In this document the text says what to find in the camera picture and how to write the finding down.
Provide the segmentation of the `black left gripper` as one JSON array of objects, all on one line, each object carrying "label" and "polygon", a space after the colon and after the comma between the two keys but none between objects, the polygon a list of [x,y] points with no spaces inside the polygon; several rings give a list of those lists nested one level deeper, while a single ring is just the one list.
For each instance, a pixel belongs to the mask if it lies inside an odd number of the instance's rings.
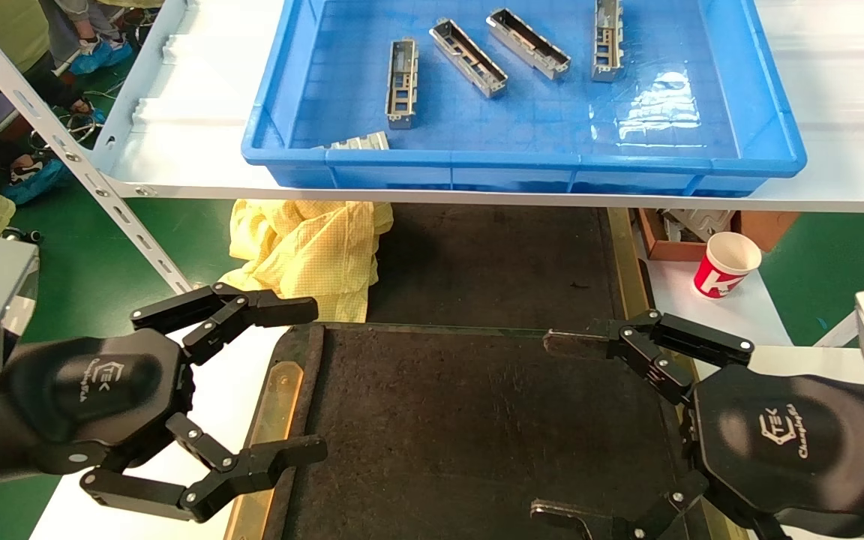
[{"label": "black left gripper", "polygon": [[[189,413],[193,393],[182,347],[154,329],[20,345],[0,375],[0,482],[99,466],[81,488],[100,506],[203,524],[239,496],[274,489],[288,469],[327,457],[316,435],[231,454],[177,414]],[[202,479],[185,487],[123,473],[173,439],[206,467]]]}]

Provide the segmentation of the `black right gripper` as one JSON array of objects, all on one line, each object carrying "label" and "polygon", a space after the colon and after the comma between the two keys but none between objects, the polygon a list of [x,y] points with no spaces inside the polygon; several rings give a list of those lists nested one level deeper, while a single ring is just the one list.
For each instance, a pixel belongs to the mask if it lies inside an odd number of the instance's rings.
[{"label": "black right gripper", "polygon": [[[533,520],[583,539],[659,539],[705,495],[768,538],[778,526],[864,538],[864,384],[751,371],[751,341],[658,310],[594,320],[586,334],[550,329],[543,346],[562,358],[617,360],[673,406],[691,404],[696,469],[635,519],[535,499]],[[696,384],[673,353],[724,368]]]}]

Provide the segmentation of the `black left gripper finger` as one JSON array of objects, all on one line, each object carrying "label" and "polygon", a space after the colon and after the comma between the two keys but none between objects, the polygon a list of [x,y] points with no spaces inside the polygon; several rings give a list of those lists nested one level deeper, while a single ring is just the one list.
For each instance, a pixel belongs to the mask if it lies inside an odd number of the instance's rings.
[{"label": "black left gripper finger", "polygon": [[279,298],[273,290],[243,291],[212,284],[135,310],[134,329],[171,334],[192,328],[181,341],[185,358],[203,365],[250,327],[291,327],[319,317],[315,298]]}]

